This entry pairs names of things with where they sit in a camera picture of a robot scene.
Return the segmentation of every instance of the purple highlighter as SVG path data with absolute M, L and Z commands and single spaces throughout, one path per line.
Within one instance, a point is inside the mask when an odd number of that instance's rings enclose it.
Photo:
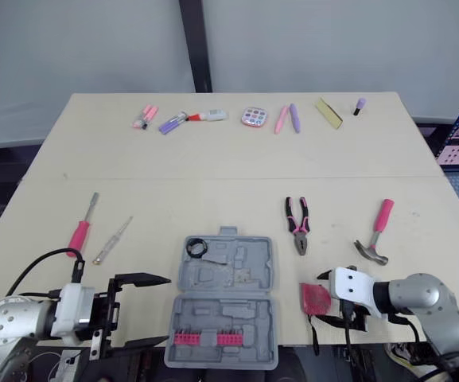
M 290 105 L 290 114 L 291 114 L 291 122 L 293 123 L 294 130 L 297 133 L 299 133 L 300 132 L 300 117 L 298 117 L 298 110 L 294 103 Z

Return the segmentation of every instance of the pink pen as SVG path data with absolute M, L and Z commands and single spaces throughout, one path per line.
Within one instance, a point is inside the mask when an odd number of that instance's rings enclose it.
M 132 122 L 132 127 L 136 129 L 142 129 L 142 127 L 145 125 L 145 116 L 148 114 L 151 110 L 151 105 L 146 105 L 144 109 L 142 109 L 142 112 L 138 117 Z
M 144 126 L 143 129 L 146 129 L 151 122 L 151 119 L 157 114 L 158 106 L 153 106 L 148 113 L 144 116 Z
M 286 118 L 288 107 L 285 106 L 280 111 L 280 115 L 278 116 L 277 123 L 275 124 L 275 134 L 280 133 L 282 126 L 284 125 L 284 119 Z

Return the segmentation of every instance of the pink pliers handle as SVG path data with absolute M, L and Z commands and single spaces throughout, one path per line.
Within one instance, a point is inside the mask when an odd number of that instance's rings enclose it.
M 309 227 L 309 208 L 307 207 L 307 201 L 304 197 L 300 198 L 300 206 L 301 206 L 301 225 L 298 225 L 296 220 L 294 219 L 293 213 L 291 212 L 291 198 L 286 198 L 286 217 L 289 223 L 289 230 L 291 233 L 297 232 L 310 232 Z

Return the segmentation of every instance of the pink highlighter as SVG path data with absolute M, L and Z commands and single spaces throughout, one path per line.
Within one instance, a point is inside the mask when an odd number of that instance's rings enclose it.
M 278 116 L 277 123 L 275 124 L 275 134 L 280 133 L 280 130 L 282 129 L 282 126 L 284 125 L 284 120 L 286 119 L 288 109 L 289 108 L 285 106 L 280 111 L 280 115 Z

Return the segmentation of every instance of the purple pen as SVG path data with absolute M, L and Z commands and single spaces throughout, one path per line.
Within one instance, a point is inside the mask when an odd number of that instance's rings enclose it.
M 356 103 L 356 109 L 353 115 L 358 115 L 358 113 L 360 113 L 360 110 L 364 108 L 366 102 L 367 100 L 365 98 L 358 99 L 358 102 Z
M 291 114 L 291 122 L 293 123 L 294 130 L 297 133 L 299 133 L 300 132 L 300 117 L 298 117 L 298 110 L 294 103 L 290 105 L 290 114 Z

